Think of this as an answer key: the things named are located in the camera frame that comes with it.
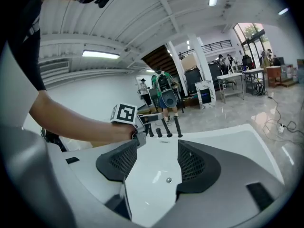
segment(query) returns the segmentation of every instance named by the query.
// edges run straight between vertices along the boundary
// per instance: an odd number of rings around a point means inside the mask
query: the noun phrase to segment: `mesh panel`
[[[111,157],[110,164],[120,170],[125,178],[128,177],[137,159],[137,146],[130,146],[126,150]]]
[[[178,163],[180,164],[183,182],[197,177],[205,169],[204,160],[182,146],[179,147]]]

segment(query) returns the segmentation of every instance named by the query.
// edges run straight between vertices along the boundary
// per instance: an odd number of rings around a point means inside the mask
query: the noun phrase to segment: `person wearing hat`
[[[6,21],[9,21],[5,39],[21,70],[38,91],[30,115],[42,128],[63,137],[103,144],[130,140],[136,131],[132,125],[112,124],[84,117],[57,103],[48,94],[38,65],[39,16],[43,1],[45,0],[11,0],[11,10],[3,14]],[[89,3],[94,0],[77,1]]]
[[[149,106],[151,105],[151,98],[148,92],[148,89],[150,89],[150,87],[147,87],[147,85],[144,83],[146,80],[143,78],[141,80],[141,83],[139,84],[139,90],[141,92],[141,95],[144,99],[144,101],[146,102],[146,104]]]

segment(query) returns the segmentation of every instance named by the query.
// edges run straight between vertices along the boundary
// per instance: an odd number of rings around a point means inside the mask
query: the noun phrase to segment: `green shirt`
[[[169,74],[169,73],[164,73],[169,79],[172,79],[172,76]],[[154,85],[155,85],[155,88],[156,88],[156,92],[157,92],[157,96],[161,96],[162,95],[162,93],[160,92],[160,91],[158,91],[158,82],[156,82],[156,78],[157,78],[157,76],[156,75],[153,75],[152,76],[152,86],[154,87]]]

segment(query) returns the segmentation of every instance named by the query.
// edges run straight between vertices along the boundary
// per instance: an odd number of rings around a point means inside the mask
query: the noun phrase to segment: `tile floor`
[[[304,86],[295,85],[290,88],[279,86],[266,88],[266,90],[268,95],[279,103],[280,122],[286,125],[289,121],[294,121],[297,124],[297,129],[304,131],[304,107],[301,109],[304,100]],[[250,94],[245,94],[244,100],[241,97],[228,96],[226,104],[224,104],[220,100],[219,92],[216,92],[216,95],[216,106],[213,108],[200,110],[199,106],[187,107],[185,113],[179,110],[182,133],[210,131],[248,123],[259,133],[273,154],[282,172],[286,187],[293,187],[301,176],[304,167],[304,138],[300,133],[290,133],[286,129],[283,134],[279,134],[274,124],[267,124],[271,133],[264,127],[267,120],[279,118],[276,110],[277,104],[267,96]],[[176,133],[173,119],[171,119],[171,123],[169,129],[172,133]],[[161,125],[161,121],[157,121],[156,124],[152,124],[154,134],[156,134],[155,129],[158,127],[165,134],[166,131]],[[300,144],[283,142],[283,139],[274,134]]]

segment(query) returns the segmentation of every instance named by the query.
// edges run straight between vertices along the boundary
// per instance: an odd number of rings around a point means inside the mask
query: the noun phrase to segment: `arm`
[[[53,101],[44,90],[39,91],[30,112],[45,129],[63,137],[82,141],[115,143],[131,139],[131,125],[105,123],[84,117]]]

